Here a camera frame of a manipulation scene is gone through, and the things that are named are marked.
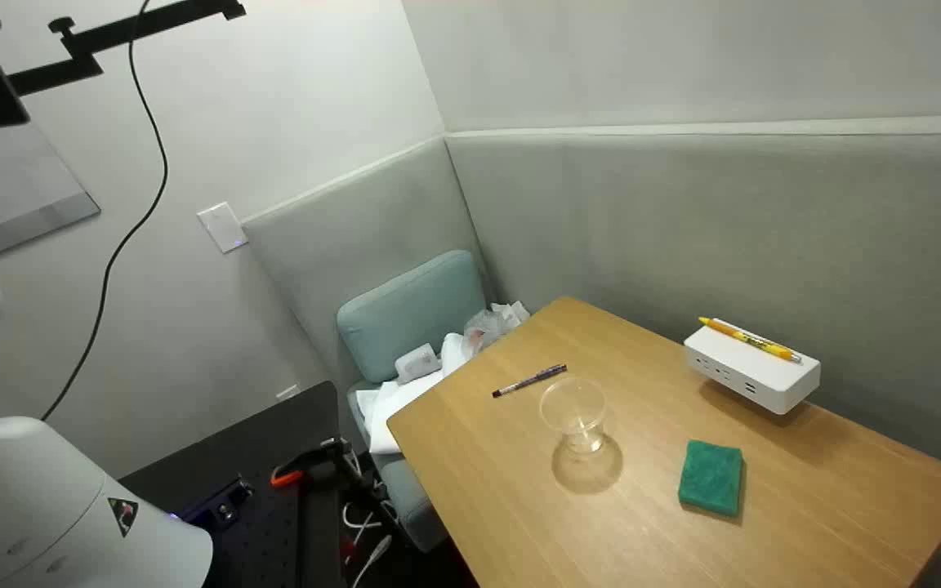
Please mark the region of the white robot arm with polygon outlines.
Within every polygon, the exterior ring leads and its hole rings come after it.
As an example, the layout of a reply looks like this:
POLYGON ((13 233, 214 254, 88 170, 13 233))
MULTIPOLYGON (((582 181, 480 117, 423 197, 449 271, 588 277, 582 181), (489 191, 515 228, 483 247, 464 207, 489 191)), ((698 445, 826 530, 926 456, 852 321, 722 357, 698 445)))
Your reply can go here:
POLYGON ((0 418, 0 588, 202 588, 214 539, 43 418, 0 418))

